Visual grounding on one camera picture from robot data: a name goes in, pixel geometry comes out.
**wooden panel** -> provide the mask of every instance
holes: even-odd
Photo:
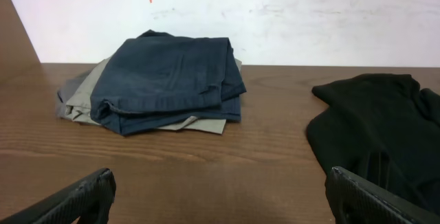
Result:
[[[440,92],[440,69],[243,66],[243,121],[223,135],[121,137],[55,118],[56,89],[90,67],[42,64],[0,85],[0,219],[109,167],[109,223],[334,223],[304,134],[327,107],[311,88],[391,72]]]
[[[0,82],[39,63],[11,0],[0,0]]]

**black plastic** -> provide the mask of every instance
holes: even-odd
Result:
[[[104,224],[114,202],[116,182],[108,168],[100,169],[52,196],[0,221],[0,224]]]
[[[438,224],[440,217],[341,167],[325,182],[326,196],[337,224]]]

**wooden table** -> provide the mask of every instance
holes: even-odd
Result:
[[[332,223],[304,133],[327,107],[311,88],[391,72],[440,92],[440,69],[244,66],[243,121],[223,135],[121,137],[55,117],[56,90],[91,67],[43,64],[0,82],[0,219],[108,167],[109,223]]]

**stack of folded clothes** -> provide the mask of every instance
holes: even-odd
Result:
[[[246,92],[228,38],[147,31],[58,90],[57,115],[121,135],[152,129],[223,132]]]

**navy blue pants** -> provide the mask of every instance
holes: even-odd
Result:
[[[239,121],[245,92],[228,38],[147,31],[111,57],[90,97],[91,118],[121,135],[192,115]]]

